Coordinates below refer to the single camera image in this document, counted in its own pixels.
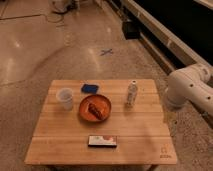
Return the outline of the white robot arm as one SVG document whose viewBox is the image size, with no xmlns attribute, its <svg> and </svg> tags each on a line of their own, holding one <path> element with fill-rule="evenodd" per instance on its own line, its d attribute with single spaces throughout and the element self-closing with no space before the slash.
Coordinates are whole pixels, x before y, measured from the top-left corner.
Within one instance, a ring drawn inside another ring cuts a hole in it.
<svg viewBox="0 0 213 171">
<path fill-rule="evenodd" d="M 207 84 L 210 78 L 210 69 L 201 63 L 171 72 L 164 94 L 166 105 L 180 109 L 191 101 L 213 117 L 213 88 Z"/>
</svg>

